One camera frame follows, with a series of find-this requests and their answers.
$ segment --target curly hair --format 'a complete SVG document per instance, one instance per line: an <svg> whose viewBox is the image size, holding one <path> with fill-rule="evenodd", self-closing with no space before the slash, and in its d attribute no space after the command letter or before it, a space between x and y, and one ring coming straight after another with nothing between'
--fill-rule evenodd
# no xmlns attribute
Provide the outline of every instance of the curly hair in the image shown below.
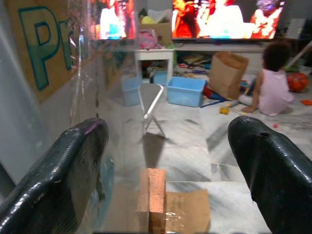
<svg viewBox="0 0 312 234"><path fill-rule="evenodd" d="M263 54L264 68L278 72L286 65L291 55L291 47L286 41L272 42Z"/></svg>

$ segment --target black rubber grip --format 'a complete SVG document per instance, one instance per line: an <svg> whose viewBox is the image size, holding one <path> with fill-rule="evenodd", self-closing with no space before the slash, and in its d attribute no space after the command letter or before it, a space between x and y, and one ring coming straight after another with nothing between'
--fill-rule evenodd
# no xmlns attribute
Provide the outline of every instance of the black rubber grip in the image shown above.
<svg viewBox="0 0 312 234"><path fill-rule="evenodd" d="M74 233L108 137L107 124L98 118L64 132L1 205L0 234Z"/></svg>
<svg viewBox="0 0 312 234"><path fill-rule="evenodd" d="M312 233L312 162L286 136L251 117L230 123L237 163L273 234Z"/></svg>

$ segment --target television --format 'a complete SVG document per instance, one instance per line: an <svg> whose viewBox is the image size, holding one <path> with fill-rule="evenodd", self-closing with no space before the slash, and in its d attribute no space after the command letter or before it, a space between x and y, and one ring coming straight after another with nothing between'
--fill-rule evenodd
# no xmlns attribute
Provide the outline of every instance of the television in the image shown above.
<svg viewBox="0 0 312 234"><path fill-rule="evenodd" d="M134 0L91 0L94 40L135 38Z"/></svg>
<svg viewBox="0 0 312 234"><path fill-rule="evenodd" d="M173 39L273 39L285 0L173 0Z"/></svg>

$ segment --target cardboard sign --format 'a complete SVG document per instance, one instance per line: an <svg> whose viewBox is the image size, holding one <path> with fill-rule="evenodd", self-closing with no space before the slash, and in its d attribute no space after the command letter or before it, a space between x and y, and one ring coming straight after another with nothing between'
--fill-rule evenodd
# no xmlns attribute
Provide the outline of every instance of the cardboard sign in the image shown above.
<svg viewBox="0 0 312 234"><path fill-rule="evenodd" d="M66 0L6 0L24 74L39 102L74 75Z"/></svg>

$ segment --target child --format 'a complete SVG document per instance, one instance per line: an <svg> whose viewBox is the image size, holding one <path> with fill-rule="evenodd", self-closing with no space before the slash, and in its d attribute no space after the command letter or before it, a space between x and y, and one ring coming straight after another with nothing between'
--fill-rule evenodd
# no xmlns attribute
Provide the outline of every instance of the child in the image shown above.
<svg viewBox="0 0 312 234"><path fill-rule="evenodd" d="M281 68L290 57L290 47L286 42L273 42L264 51L263 69L258 74L250 92L253 96L241 95L239 101L249 107L242 111L252 113L257 108L265 115L276 116L293 101L289 93L286 72Z"/></svg>

